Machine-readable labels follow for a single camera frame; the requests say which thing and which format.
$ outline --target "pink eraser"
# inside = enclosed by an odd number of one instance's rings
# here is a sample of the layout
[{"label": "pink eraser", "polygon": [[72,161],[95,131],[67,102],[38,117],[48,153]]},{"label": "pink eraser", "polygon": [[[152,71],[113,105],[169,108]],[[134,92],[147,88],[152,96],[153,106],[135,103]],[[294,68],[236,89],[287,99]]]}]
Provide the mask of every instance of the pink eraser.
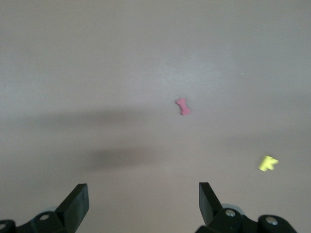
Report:
[{"label": "pink eraser", "polygon": [[179,105],[180,107],[180,114],[181,115],[188,115],[191,113],[191,110],[189,108],[187,108],[186,106],[186,99],[185,98],[181,98],[179,100],[176,100],[176,103]]}]

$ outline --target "pink bone-shaped object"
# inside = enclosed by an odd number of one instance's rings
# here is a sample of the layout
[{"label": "pink bone-shaped object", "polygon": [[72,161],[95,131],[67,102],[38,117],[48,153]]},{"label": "pink bone-shaped object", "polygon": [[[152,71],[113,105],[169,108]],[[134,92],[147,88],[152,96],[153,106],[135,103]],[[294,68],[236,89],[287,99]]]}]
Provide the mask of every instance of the pink bone-shaped object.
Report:
[{"label": "pink bone-shaped object", "polygon": [[180,114],[181,115],[188,115],[191,113],[191,110],[186,106],[186,99],[185,98],[181,98],[179,100],[176,100],[176,103],[179,105],[180,107]]}]

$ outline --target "yellow object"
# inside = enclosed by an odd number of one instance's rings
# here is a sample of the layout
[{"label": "yellow object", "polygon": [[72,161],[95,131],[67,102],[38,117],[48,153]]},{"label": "yellow object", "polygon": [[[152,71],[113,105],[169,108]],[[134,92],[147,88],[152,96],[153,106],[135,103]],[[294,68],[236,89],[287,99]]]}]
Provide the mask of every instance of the yellow object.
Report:
[{"label": "yellow object", "polygon": [[266,155],[263,158],[263,160],[262,160],[262,162],[261,162],[261,164],[259,165],[258,168],[260,170],[262,170],[262,171],[267,171],[268,169],[273,170],[274,169],[273,165],[277,164],[277,163],[278,163],[277,159],[272,158],[271,156]]}]

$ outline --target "table surface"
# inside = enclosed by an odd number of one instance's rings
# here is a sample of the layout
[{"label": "table surface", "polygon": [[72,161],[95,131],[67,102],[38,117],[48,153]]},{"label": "table surface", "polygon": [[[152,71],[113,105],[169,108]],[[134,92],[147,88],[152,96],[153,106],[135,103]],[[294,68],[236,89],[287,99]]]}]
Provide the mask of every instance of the table surface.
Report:
[{"label": "table surface", "polygon": [[311,1],[0,2],[0,219],[87,183],[77,233],[192,233],[209,182],[310,230]]}]

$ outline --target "silver screw head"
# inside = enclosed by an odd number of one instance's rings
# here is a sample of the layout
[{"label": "silver screw head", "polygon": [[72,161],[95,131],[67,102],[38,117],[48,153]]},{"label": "silver screw head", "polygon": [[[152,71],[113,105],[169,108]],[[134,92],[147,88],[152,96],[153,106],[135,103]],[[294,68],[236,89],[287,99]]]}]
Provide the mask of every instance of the silver screw head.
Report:
[{"label": "silver screw head", "polygon": [[5,226],[6,226],[5,223],[0,224],[0,230],[2,230],[3,228],[5,228]]},{"label": "silver screw head", "polygon": [[226,210],[225,214],[229,217],[234,217],[235,216],[235,212],[233,210]]},{"label": "silver screw head", "polygon": [[41,221],[47,220],[49,218],[49,215],[42,215],[39,219]]},{"label": "silver screw head", "polygon": [[266,221],[274,226],[278,224],[277,220],[274,217],[266,217]]}]

